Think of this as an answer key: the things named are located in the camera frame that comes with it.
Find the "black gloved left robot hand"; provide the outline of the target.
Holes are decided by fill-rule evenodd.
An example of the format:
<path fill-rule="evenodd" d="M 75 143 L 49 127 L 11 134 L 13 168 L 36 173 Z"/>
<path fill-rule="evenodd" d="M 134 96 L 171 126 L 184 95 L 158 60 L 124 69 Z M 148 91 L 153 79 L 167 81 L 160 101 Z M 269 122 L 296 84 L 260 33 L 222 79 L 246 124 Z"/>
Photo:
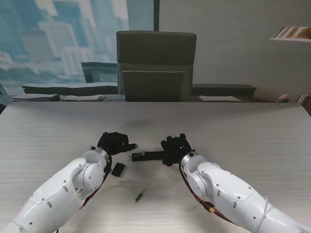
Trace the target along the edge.
<path fill-rule="evenodd" d="M 99 139 L 97 147 L 103 149 L 108 155 L 116 155 L 138 148 L 138 144 L 130 144 L 126 134 L 105 132 Z"/>

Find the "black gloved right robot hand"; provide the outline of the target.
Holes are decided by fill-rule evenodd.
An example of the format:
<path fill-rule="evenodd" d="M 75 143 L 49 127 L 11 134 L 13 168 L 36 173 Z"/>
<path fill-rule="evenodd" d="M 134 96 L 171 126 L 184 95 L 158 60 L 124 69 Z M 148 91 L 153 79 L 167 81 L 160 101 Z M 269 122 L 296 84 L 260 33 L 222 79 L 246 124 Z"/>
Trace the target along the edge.
<path fill-rule="evenodd" d="M 165 153 L 162 163 L 166 166 L 178 164 L 181 158 L 192 151 L 184 133 L 178 137 L 168 136 L 166 140 L 161 141 L 161 146 Z"/>

